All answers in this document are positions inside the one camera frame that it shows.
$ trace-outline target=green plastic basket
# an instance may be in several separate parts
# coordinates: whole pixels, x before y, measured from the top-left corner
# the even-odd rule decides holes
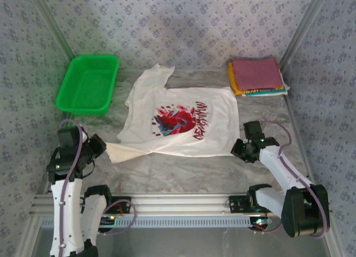
[[[113,55],[81,55],[69,65],[56,98],[62,111],[74,115],[103,115],[107,112],[118,59]]]

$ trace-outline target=graphic print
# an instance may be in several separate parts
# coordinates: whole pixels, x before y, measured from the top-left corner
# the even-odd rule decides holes
[[[152,125],[157,125],[164,136],[184,133],[194,129],[193,137],[202,140],[207,126],[207,106],[202,102],[195,102],[196,107],[189,110],[189,107],[174,104],[171,106],[161,106],[157,108],[158,115],[152,118]]]

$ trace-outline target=stack of clothes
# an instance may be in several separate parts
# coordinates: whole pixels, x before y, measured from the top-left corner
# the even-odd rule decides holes
[[[229,63],[228,76],[235,95],[287,95],[279,64],[274,58],[263,60],[238,59]]]

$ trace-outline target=white t-shirt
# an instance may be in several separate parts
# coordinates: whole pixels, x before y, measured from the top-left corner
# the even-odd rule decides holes
[[[225,88],[166,89],[174,67],[146,70],[125,102],[129,107],[120,144],[107,143],[112,162],[152,152],[210,157],[231,155],[239,138],[238,104]]]

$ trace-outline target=white patterned wall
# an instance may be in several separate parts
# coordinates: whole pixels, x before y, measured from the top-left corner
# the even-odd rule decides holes
[[[68,62],[31,0],[1,0],[0,38],[0,256],[13,257],[57,145]]]
[[[309,160],[356,256],[356,0],[326,0],[285,79]]]
[[[310,0],[46,1],[75,55],[217,68],[236,56],[279,60]]]

